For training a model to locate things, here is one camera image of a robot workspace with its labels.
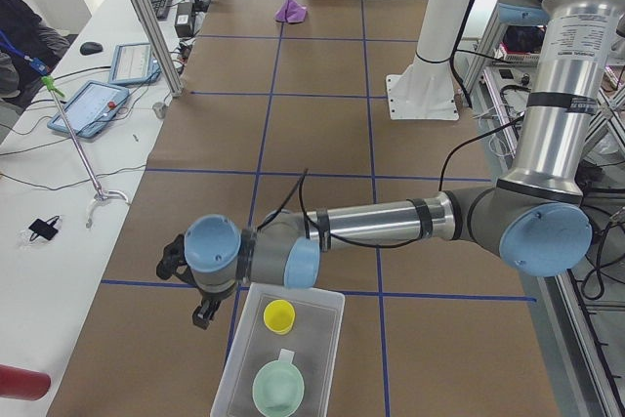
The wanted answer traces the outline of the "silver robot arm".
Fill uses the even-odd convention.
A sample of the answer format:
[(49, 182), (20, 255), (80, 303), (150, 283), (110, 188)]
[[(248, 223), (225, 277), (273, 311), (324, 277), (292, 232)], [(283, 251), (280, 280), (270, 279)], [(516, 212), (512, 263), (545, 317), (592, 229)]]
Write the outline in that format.
[(244, 281), (312, 287), (321, 255), (333, 247), (394, 249), (431, 237), (460, 239), (538, 277), (582, 260), (592, 228), (575, 174), (624, 0), (512, 2), (541, 9), (546, 35), (512, 166), (494, 186), (359, 207), (277, 210), (254, 229), (222, 215), (202, 217), (168, 249), (184, 280), (201, 293), (195, 325), (207, 327)]

